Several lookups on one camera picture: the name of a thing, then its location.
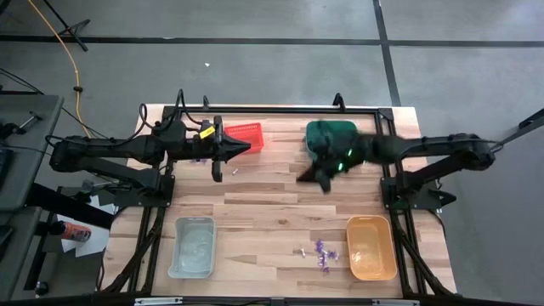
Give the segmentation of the green plastic bin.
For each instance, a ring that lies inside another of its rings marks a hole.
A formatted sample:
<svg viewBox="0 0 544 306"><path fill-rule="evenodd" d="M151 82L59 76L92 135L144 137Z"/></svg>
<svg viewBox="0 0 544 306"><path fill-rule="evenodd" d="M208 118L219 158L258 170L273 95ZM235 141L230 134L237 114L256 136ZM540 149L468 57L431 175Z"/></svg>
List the green plastic bin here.
<svg viewBox="0 0 544 306"><path fill-rule="evenodd" d="M312 121L306 126L303 142L310 158L315 161L320 153L325 153L336 136L357 132L358 128L350 121Z"/></svg>

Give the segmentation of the orange spray can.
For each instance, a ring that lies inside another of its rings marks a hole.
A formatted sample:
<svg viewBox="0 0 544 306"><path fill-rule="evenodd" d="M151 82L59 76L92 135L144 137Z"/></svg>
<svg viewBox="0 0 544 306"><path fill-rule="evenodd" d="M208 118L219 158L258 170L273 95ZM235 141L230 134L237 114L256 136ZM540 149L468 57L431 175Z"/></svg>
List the orange spray can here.
<svg viewBox="0 0 544 306"><path fill-rule="evenodd" d="M76 242L86 242L92 235L92 231L89 227L66 221L52 223L49 226L48 231L51 235L58 235L63 240Z"/></svg>

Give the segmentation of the red plastic mesh basket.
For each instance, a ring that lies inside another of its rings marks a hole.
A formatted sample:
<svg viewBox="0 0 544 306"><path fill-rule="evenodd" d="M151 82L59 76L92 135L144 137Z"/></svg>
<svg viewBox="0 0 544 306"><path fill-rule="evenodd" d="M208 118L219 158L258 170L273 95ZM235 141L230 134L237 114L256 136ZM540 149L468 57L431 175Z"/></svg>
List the red plastic mesh basket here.
<svg viewBox="0 0 544 306"><path fill-rule="evenodd" d="M258 153L264 147L264 136L262 126L259 122L227 126L224 131L228 136L251 145L245 154Z"/></svg>

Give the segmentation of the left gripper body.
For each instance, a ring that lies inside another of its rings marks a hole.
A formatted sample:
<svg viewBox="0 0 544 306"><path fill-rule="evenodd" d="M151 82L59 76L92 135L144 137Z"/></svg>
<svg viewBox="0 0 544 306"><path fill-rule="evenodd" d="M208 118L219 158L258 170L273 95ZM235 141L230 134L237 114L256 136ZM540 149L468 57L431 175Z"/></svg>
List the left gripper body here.
<svg viewBox="0 0 544 306"><path fill-rule="evenodd" d="M196 125L196 127L194 128L195 131L198 130L202 121L206 120L203 119L198 121L191 116L188 116L188 118L192 123ZM221 116L214 116L212 121L210 122L212 122L216 128L214 141L211 144L206 144L201 141L191 139L191 145L193 157L195 159L209 159L212 161L212 179L214 182L220 183L223 181L221 161L219 158L219 153L221 151L224 136L223 119Z"/></svg>

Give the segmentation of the clear plastic bin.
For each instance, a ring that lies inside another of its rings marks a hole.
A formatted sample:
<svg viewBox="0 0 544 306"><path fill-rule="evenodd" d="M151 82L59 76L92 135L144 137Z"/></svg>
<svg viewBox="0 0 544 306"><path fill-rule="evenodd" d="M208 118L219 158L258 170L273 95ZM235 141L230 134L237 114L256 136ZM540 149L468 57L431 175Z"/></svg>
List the clear plastic bin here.
<svg viewBox="0 0 544 306"><path fill-rule="evenodd" d="M211 217L181 217L175 222L172 279L206 279L214 270L216 222Z"/></svg>

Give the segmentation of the black diagonal beam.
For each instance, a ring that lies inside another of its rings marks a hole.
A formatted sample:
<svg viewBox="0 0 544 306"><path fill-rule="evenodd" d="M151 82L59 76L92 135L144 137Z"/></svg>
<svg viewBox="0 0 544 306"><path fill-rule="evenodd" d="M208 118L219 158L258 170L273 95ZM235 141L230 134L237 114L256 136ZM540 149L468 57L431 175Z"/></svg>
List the black diagonal beam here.
<svg viewBox="0 0 544 306"><path fill-rule="evenodd" d="M114 220L114 216L108 212L89 206L84 202L75 200L37 183L32 184L25 199L25 204L28 207L40 207L51 213L56 213L106 230L111 228Z"/></svg>

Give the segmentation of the orange plastic bin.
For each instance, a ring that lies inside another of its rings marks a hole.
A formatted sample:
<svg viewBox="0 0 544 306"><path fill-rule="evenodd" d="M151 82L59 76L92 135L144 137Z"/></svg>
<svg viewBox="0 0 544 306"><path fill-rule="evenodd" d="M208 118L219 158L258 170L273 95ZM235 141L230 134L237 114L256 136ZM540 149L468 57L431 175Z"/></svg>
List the orange plastic bin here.
<svg viewBox="0 0 544 306"><path fill-rule="evenodd" d="M349 267L360 281L390 281L397 275L389 221L379 215L354 216L347 222Z"/></svg>

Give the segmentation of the white paper sheet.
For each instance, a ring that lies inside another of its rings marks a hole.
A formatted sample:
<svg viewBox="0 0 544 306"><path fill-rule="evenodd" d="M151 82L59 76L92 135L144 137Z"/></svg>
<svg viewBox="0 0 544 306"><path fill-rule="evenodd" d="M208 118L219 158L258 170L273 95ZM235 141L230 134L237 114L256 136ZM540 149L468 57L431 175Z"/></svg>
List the white paper sheet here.
<svg viewBox="0 0 544 306"><path fill-rule="evenodd" d="M110 203L107 205L101 205L98 195L92 195L90 197L89 205L92 207L98 208L111 215L114 215L118 210L118 207L116 207L113 203ZM71 241L71 240L66 240L62 238L61 245L64 252L69 252L70 250L74 250L76 252L76 257L79 258L79 257L87 256L89 254L94 254L94 253L104 251L107 245L107 241L109 240L110 231L108 229L103 229L91 224L85 224L83 222L76 221L73 218L68 218L62 215L58 215L57 219L59 221L64 221L64 222L68 222L75 225L83 225L91 229L91 236L85 242Z"/></svg>

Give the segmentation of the silver metal bracket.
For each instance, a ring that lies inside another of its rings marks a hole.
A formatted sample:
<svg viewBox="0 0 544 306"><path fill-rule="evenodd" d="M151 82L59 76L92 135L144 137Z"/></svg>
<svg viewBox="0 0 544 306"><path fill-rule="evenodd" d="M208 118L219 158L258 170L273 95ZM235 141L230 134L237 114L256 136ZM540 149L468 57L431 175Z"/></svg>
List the silver metal bracket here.
<svg viewBox="0 0 544 306"><path fill-rule="evenodd" d="M182 297L141 297L134 300L133 306L173 306L183 302Z"/></svg>
<svg viewBox="0 0 544 306"><path fill-rule="evenodd" d="M371 306L421 306L417 300L407 299L372 299Z"/></svg>

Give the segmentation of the grey side table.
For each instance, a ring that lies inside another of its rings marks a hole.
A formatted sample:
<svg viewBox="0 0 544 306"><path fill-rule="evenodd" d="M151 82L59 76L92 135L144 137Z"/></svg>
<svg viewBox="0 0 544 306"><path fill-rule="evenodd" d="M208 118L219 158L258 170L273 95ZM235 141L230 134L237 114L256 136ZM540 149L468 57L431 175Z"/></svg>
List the grey side table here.
<svg viewBox="0 0 544 306"><path fill-rule="evenodd" d="M55 95L0 95L0 123L13 123L25 130L5 142L14 154L0 186L0 212L25 205L48 146L45 137L53 132L63 104L64 99Z"/></svg>

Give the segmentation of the black tripod stand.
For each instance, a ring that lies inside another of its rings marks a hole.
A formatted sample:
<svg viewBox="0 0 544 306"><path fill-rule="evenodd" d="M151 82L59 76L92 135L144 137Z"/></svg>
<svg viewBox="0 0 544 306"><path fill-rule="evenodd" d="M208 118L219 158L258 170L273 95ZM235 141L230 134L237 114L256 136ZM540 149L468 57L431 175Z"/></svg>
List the black tripod stand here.
<svg viewBox="0 0 544 306"><path fill-rule="evenodd" d="M79 45L79 47L82 49L83 52L88 51L88 47L86 43L80 38L79 31L86 27L91 20L85 19L78 23L69 25L65 19L60 15L60 13L54 8L54 6L50 3L49 0L42 0L45 5L48 7L48 9L53 13L53 15L57 18L57 20L61 23L61 25L64 27L62 31L58 31L57 34L60 37L71 37L75 43Z"/></svg>

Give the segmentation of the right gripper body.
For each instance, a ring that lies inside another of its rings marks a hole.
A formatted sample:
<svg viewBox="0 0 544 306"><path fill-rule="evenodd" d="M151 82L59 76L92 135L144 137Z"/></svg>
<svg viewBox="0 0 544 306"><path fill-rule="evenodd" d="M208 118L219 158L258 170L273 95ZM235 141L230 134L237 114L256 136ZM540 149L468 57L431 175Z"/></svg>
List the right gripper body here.
<svg viewBox="0 0 544 306"><path fill-rule="evenodd" d="M363 163L369 153L369 144L358 134L336 136L328 145L325 153L320 153L319 158L313 161L326 175L326 181L319 184L323 192L331 191L332 179L346 173L351 167Z"/></svg>

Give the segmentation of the black slanted bar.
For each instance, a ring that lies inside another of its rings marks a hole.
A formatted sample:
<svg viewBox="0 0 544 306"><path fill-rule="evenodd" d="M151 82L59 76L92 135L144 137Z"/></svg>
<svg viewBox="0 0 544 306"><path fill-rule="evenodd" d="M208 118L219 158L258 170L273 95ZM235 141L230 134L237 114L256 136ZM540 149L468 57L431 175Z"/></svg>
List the black slanted bar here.
<svg viewBox="0 0 544 306"><path fill-rule="evenodd" d="M503 140L475 139L471 153L472 163L478 167L489 167L496 159L495 153L503 149L506 144L541 127L544 127L544 108L521 121L515 132Z"/></svg>

